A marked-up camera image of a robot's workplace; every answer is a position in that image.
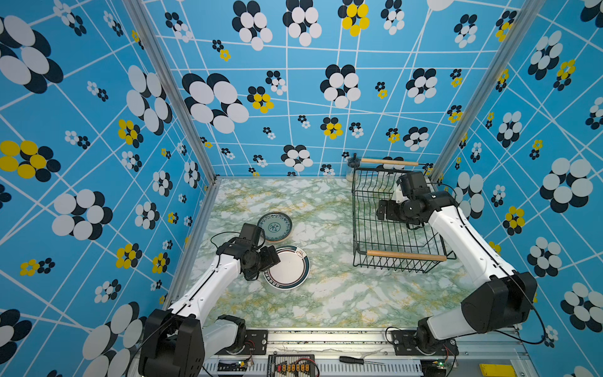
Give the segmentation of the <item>white plate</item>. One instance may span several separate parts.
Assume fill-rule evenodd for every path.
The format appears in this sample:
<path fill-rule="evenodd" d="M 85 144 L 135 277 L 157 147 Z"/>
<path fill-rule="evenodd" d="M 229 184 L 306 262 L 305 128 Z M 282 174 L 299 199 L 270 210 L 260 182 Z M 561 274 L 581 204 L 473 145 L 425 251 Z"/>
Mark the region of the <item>white plate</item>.
<path fill-rule="evenodd" d="M 309 256 L 296 246 L 277 248 L 276 253 L 280 262 L 263 273 L 266 283 L 273 290 L 282 292 L 297 289 L 309 276 Z"/>
<path fill-rule="evenodd" d="M 283 212 L 270 212 L 259 218 L 257 226 L 264 231 L 267 242 L 277 243 L 290 236 L 293 221 Z"/>

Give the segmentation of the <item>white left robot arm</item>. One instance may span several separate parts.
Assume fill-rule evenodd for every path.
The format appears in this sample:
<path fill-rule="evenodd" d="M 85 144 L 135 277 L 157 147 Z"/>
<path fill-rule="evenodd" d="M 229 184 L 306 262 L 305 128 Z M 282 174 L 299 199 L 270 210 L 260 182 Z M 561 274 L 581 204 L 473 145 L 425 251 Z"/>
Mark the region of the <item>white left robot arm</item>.
<path fill-rule="evenodd" d="M 264 229 L 245 223 L 235 237 L 217 247 L 202 277 L 168 309 L 148 317 L 138 351 L 140 376 L 197 376 L 207 358 L 226 350 L 238 353 L 246 346 L 246 322 L 222 315 L 212 325 L 207 317 L 229 285 L 243 276 L 256 281 L 280 263 L 274 246 L 265 246 Z"/>

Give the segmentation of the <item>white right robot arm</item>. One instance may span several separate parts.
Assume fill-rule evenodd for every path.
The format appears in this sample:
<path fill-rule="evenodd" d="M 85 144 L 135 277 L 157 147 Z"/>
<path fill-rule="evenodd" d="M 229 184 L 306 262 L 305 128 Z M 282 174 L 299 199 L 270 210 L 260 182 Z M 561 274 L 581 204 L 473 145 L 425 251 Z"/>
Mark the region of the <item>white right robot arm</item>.
<path fill-rule="evenodd" d="M 433 353 L 449 339 L 485 334 L 526 322 L 534 311 L 537 282 L 531 273 L 519 273 L 474 229 L 460 205 L 446 191 L 433 191 L 419 172 L 397 179 L 385 212 L 394 221 L 428 224 L 452 248 L 475 289 L 446 313 L 423 318 L 416 346 Z"/>

